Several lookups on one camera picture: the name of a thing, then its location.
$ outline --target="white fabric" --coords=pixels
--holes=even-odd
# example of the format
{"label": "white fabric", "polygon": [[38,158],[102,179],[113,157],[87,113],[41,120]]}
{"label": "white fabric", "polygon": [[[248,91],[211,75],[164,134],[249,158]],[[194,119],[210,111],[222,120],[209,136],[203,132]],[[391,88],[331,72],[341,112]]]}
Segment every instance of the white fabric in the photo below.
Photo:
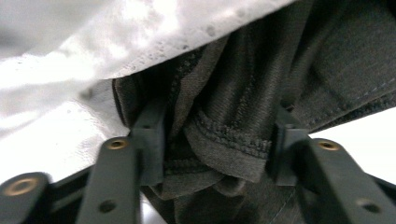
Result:
{"label": "white fabric", "polygon": [[202,46],[293,0],[2,0],[0,139],[98,79]]}
{"label": "white fabric", "polygon": [[119,118],[111,80],[67,101],[0,141],[0,184],[15,175],[47,173],[59,181],[94,164],[99,146],[129,130]]}

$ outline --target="brass rivet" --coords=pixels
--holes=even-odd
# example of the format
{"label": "brass rivet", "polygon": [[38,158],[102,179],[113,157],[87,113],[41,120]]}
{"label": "brass rivet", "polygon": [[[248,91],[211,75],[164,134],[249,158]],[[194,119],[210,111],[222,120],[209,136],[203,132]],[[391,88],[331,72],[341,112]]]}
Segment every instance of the brass rivet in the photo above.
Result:
{"label": "brass rivet", "polygon": [[25,178],[12,183],[4,190],[6,196],[17,196],[27,193],[37,186],[38,180],[36,178]]}
{"label": "brass rivet", "polygon": [[128,145],[128,142],[122,139],[117,139],[112,141],[111,143],[109,143],[107,145],[108,149],[112,149],[112,150],[117,150],[117,149],[122,149],[124,147],[126,147]]}
{"label": "brass rivet", "polygon": [[330,150],[330,151],[336,151],[336,150],[340,149],[339,146],[337,146],[335,143],[332,143],[332,142],[321,141],[318,144],[321,148]]}

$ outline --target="stitched seam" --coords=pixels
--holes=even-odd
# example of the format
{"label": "stitched seam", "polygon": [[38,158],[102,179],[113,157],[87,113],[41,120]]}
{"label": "stitched seam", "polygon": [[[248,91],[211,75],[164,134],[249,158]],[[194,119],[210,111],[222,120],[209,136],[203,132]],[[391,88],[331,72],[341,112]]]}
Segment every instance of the stitched seam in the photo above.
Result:
{"label": "stitched seam", "polygon": [[[374,93],[374,92],[376,92],[376,91],[378,91],[378,90],[381,90],[381,89],[387,87],[390,83],[394,82],[395,79],[396,79],[396,78],[394,77],[394,78],[392,78],[390,81],[384,82],[384,83],[382,83],[381,85],[376,86],[376,87],[373,88],[372,90],[365,92],[363,95],[361,95],[361,96],[359,96],[359,97],[353,99],[352,101],[357,101],[357,100],[359,100],[359,99],[361,99],[361,98],[363,98],[363,97],[368,97],[368,96],[370,96],[372,93]],[[319,116],[318,118],[313,119],[313,120],[309,121],[309,122],[306,123],[306,124],[307,124],[307,126],[314,125],[314,124],[316,124],[316,123],[318,123],[318,122],[320,122],[320,121],[322,121],[322,120],[324,120],[324,119],[330,117],[331,115],[333,115],[333,114],[336,113],[336,112],[341,112],[341,111],[343,111],[343,110],[348,110],[348,109],[349,109],[350,107],[352,107],[353,105],[348,105],[348,104],[340,105],[339,107],[336,107],[335,109],[333,109],[333,110],[331,110],[331,111],[325,112],[324,115]]]}
{"label": "stitched seam", "polygon": [[280,207],[279,211],[277,211],[277,213],[275,214],[275,216],[271,219],[269,224],[272,224],[274,222],[274,220],[279,216],[279,214],[283,211],[283,209],[286,207],[286,204],[289,203],[290,199],[294,196],[296,190],[294,189],[293,192],[290,194],[289,198],[282,204],[282,206]]}
{"label": "stitched seam", "polygon": [[200,133],[205,137],[224,146],[239,150],[250,156],[267,159],[270,141],[251,139],[246,134],[238,133],[229,127],[220,125],[208,118],[203,111],[199,110],[194,118],[194,123]]}
{"label": "stitched seam", "polygon": [[377,99],[379,101],[378,103],[374,104],[374,103],[370,102],[369,104],[367,104],[367,105],[371,105],[371,106],[369,108],[365,108],[364,111],[359,112],[359,113],[357,113],[354,116],[349,116],[349,114],[346,114],[344,117],[342,117],[342,118],[345,118],[345,119],[343,119],[341,121],[339,119],[336,119],[336,120],[334,120],[334,121],[332,121],[332,122],[320,127],[319,129],[316,129],[315,131],[324,130],[324,129],[332,127],[332,126],[335,126],[335,125],[338,125],[338,124],[341,124],[341,123],[345,123],[348,120],[362,118],[362,117],[368,116],[370,114],[373,114],[375,112],[382,111],[384,109],[394,107],[394,106],[396,106],[396,102],[392,101],[392,100],[393,100],[393,98],[395,98],[395,96],[396,96],[396,92],[391,93],[389,95],[386,95],[387,98],[385,98],[385,99],[379,98],[379,99]]}
{"label": "stitched seam", "polygon": [[196,174],[211,170],[196,159],[171,160],[164,163],[165,175]]}

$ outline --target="dark gray fabric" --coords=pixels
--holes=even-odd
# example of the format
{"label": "dark gray fabric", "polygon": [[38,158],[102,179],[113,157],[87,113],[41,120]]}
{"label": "dark gray fabric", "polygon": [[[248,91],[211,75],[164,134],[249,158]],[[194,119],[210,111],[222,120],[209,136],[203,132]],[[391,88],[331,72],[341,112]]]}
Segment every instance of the dark gray fabric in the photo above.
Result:
{"label": "dark gray fabric", "polygon": [[166,96],[165,180],[143,188],[168,223],[304,223],[264,172],[279,104],[311,131],[396,105],[386,1],[299,1],[205,47],[114,81],[124,123]]}
{"label": "dark gray fabric", "polygon": [[318,53],[293,115],[316,130],[395,92],[395,40],[385,1],[354,1]]}

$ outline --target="hole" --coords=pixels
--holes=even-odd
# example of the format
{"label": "hole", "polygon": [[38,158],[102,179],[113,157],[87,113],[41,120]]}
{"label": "hole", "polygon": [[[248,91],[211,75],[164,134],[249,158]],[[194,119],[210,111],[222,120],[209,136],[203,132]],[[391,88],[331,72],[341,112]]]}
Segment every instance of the hole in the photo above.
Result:
{"label": "hole", "polygon": [[336,144],[331,143],[331,142],[319,142],[318,144],[321,148],[330,150],[330,151],[335,151],[335,150],[339,149],[339,147]]}
{"label": "hole", "polygon": [[368,199],[359,199],[356,201],[356,204],[371,213],[377,214],[381,212],[381,208]]}
{"label": "hole", "polygon": [[114,140],[113,142],[111,142],[109,144],[108,149],[121,149],[126,147],[126,145],[128,145],[128,143],[125,140]]}
{"label": "hole", "polygon": [[113,211],[116,207],[117,207],[117,204],[115,201],[107,200],[107,201],[102,202],[99,205],[99,211],[101,213],[109,213],[109,212]]}
{"label": "hole", "polygon": [[17,196],[27,193],[37,186],[38,180],[36,178],[25,178],[12,183],[4,190],[7,196]]}

